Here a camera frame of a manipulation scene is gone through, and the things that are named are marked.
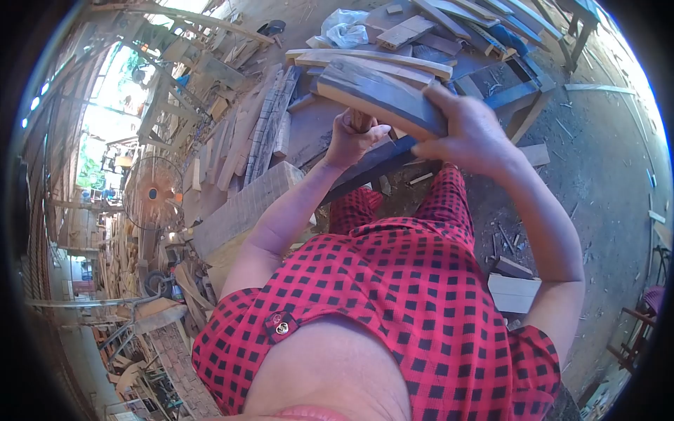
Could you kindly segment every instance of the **hand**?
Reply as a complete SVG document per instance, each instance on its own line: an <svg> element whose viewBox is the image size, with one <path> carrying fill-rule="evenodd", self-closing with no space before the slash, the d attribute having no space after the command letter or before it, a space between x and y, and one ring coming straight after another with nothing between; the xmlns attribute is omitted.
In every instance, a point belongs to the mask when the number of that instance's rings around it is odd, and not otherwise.
<svg viewBox="0 0 674 421"><path fill-rule="evenodd" d="M412 148L414 155L451 162L496 180L512 162L524 157L484 102L456 96L440 84L430 85L424 95L447 117L448 136L418 143Z"/></svg>
<svg viewBox="0 0 674 421"><path fill-rule="evenodd" d="M391 131L389 125L377 125L372 118L372 128L367 133L356 133L350 126L351 108L335 117L332 123L332 140L324 160L327 164L345 171L365 155L367 149Z"/></svg>

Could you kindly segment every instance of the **shirt button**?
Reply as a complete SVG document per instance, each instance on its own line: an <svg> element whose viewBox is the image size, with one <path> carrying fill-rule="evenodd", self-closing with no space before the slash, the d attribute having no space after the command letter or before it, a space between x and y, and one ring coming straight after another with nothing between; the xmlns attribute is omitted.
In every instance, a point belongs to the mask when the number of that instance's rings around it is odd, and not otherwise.
<svg viewBox="0 0 674 421"><path fill-rule="evenodd" d="M283 322L280 325L276 326L276 333L279 335L285 335L288 333L288 323Z"/></svg>

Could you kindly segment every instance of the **plastic bag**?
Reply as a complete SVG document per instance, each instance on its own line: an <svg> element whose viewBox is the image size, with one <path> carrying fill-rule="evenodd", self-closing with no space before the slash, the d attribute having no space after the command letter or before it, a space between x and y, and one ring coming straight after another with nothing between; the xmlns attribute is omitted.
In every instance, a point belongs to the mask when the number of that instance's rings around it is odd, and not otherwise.
<svg viewBox="0 0 674 421"><path fill-rule="evenodd" d="M367 44L369 41L363 24L369 14L362 10L337 9L321 25L321 36L318 38L345 49Z"/></svg>

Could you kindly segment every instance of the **wheel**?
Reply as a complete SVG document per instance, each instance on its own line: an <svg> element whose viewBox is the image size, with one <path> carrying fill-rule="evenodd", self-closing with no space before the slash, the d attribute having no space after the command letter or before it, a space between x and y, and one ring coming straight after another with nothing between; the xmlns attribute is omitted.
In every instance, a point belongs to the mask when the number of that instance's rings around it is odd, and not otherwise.
<svg viewBox="0 0 674 421"><path fill-rule="evenodd" d="M160 270L153 270L145 277L145 292L148 296L157 295L157 286L161 284L161 281L166 278L166 274ZM162 294L164 298L171 297L171 283L165 282L161 284Z"/></svg>

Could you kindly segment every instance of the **red checkered shirt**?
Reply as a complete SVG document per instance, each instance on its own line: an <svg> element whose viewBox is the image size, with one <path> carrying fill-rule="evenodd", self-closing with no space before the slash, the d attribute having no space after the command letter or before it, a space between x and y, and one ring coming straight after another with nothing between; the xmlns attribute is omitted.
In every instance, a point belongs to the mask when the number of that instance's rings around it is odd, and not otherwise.
<svg viewBox="0 0 674 421"><path fill-rule="evenodd" d="M413 420L540 420L560 384L555 348L533 326L506 329L466 234L386 218L313 237L264 288L220 301L194 344L197 374L223 414L240 414L274 344L341 314L398 361Z"/></svg>

